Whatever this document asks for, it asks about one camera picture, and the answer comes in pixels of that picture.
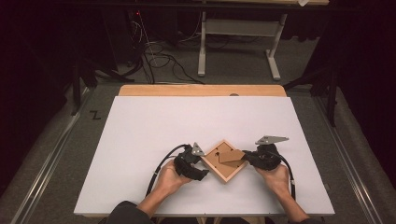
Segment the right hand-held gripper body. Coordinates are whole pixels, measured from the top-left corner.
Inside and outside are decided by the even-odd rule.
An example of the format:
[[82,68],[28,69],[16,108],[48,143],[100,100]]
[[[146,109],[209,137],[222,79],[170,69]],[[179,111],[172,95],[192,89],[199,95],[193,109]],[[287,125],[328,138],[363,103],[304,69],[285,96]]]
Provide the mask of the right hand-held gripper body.
[[256,142],[256,152],[260,157],[258,161],[263,163],[265,171],[274,170],[282,161],[286,161],[286,159],[279,154],[276,143],[288,140],[288,137],[265,135]]

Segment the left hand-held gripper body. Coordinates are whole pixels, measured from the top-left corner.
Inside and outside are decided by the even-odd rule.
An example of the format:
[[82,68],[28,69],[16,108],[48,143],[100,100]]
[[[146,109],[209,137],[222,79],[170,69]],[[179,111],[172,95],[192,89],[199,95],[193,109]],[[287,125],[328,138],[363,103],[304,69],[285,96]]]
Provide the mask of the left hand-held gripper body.
[[204,156],[205,153],[201,150],[197,143],[194,143],[193,146],[186,145],[185,151],[179,153],[174,159],[174,165],[176,167],[176,172],[178,175],[183,175],[184,165],[189,163],[194,166],[194,156]]

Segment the wooden picture frame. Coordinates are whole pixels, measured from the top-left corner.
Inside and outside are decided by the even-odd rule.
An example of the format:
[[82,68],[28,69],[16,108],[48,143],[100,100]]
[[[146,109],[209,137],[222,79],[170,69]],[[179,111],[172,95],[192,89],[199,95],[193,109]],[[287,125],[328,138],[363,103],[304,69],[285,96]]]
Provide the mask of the wooden picture frame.
[[222,140],[205,153],[202,162],[211,173],[226,184],[248,165],[243,156],[241,150]]

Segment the person's left hand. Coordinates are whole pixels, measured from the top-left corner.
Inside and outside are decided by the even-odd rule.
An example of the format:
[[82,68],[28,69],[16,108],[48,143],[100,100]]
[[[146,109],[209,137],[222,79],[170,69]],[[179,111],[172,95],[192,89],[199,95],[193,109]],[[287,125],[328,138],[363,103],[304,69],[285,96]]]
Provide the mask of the person's left hand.
[[154,192],[163,197],[177,192],[183,185],[190,183],[191,180],[183,175],[179,175],[173,160],[170,160],[161,169]]

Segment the person's right hand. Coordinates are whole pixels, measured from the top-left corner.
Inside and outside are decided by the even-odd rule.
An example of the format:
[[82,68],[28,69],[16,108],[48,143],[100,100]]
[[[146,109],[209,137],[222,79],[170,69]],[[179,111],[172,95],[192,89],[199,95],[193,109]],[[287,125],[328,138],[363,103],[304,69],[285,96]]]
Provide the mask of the person's right hand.
[[284,196],[290,193],[289,171],[285,165],[279,164],[274,170],[271,171],[265,171],[260,168],[256,168],[256,171],[262,176],[267,187],[276,196]]

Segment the white board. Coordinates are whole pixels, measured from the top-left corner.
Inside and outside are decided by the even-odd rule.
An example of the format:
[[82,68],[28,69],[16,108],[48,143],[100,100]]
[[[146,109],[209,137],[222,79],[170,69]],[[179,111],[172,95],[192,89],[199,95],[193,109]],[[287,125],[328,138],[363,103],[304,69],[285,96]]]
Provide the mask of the white board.
[[[265,135],[281,136],[279,153],[294,174],[297,203],[312,216],[333,214],[293,103],[288,97],[118,96],[75,207],[85,217],[108,215],[122,201],[140,203],[163,157],[181,144],[209,151],[225,140],[253,150]],[[252,166],[228,183],[214,174],[191,181],[158,209],[163,216],[280,215],[283,209]]]

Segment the wooden table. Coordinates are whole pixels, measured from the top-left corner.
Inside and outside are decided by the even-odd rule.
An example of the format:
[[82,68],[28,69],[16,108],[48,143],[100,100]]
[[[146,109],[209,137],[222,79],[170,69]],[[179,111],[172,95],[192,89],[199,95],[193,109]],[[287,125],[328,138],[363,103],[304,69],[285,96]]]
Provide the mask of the wooden table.
[[226,140],[253,150],[265,135],[289,138],[276,147],[291,166],[297,203],[310,215],[333,214],[292,100],[282,87],[263,85],[123,86],[74,212],[104,217],[124,200],[139,203],[160,160],[181,144],[207,152]]

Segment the dark sleeve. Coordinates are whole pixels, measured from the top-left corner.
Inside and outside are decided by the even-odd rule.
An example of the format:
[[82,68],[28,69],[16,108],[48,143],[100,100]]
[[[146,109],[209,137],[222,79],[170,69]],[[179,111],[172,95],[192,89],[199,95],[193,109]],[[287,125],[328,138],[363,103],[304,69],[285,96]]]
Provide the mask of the dark sleeve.
[[109,214],[106,224],[154,224],[150,217],[135,203],[123,201]]

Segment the black stand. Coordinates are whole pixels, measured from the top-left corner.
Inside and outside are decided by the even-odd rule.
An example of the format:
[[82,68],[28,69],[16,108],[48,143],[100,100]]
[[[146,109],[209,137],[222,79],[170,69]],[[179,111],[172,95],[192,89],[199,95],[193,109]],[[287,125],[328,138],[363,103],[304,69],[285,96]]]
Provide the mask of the black stand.
[[73,110],[72,116],[75,116],[77,112],[82,107],[82,93],[80,81],[83,81],[85,86],[88,88],[95,88],[97,86],[97,80],[95,78],[94,72],[99,70],[104,72],[106,75],[115,78],[121,82],[134,82],[133,79],[123,77],[122,75],[116,73],[115,71],[105,68],[104,66],[96,63],[87,58],[77,58],[73,66],[73,76],[72,76],[72,89],[73,89]]
[[310,84],[310,94],[314,97],[327,96],[326,116],[334,127],[334,109],[336,106],[336,88],[338,72],[330,67],[319,68],[307,73],[283,86],[284,90],[290,90],[299,85]]

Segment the metal floor rail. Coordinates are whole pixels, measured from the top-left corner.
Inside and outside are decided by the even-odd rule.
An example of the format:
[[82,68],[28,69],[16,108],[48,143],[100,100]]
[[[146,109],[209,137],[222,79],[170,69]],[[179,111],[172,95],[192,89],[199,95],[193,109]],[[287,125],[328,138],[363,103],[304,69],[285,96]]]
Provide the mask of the metal floor rail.
[[352,159],[350,159],[347,149],[339,135],[336,128],[331,125],[327,118],[325,104],[322,102],[320,97],[314,97],[316,107],[324,122],[329,130],[332,140],[336,145],[337,155],[341,160],[343,169],[345,170],[346,176],[348,178],[349,184],[352,187],[354,194],[360,204],[361,210],[363,211],[366,220],[369,224],[384,224],[381,216],[378,214],[377,209],[372,201],[370,193],[363,183],[356,167],[353,164]]
[[49,121],[17,172],[14,195],[17,207],[10,224],[28,224],[64,153],[80,112],[75,108],[72,92],[66,93],[66,105]]

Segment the white metal desk frame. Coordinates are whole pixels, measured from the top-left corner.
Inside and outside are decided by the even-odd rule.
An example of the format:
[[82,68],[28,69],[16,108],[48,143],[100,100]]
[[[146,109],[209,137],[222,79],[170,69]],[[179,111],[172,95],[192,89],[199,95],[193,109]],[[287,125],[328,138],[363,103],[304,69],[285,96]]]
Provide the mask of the white metal desk frame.
[[[330,0],[200,0],[203,4],[208,3],[236,3],[253,4],[258,6],[269,5],[271,7],[297,7],[306,8],[327,6]],[[265,57],[270,67],[273,80],[280,80],[280,74],[276,65],[275,53],[280,37],[283,33],[288,14],[281,13],[276,19],[258,21],[251,19],[208,19],[206,12],[201,13],[201,43],[198,59],[199,77],[205,76],[206,64],[206,36],[207,35],[241,35],[255,37],[272,37],[272,46],[265,51]]]

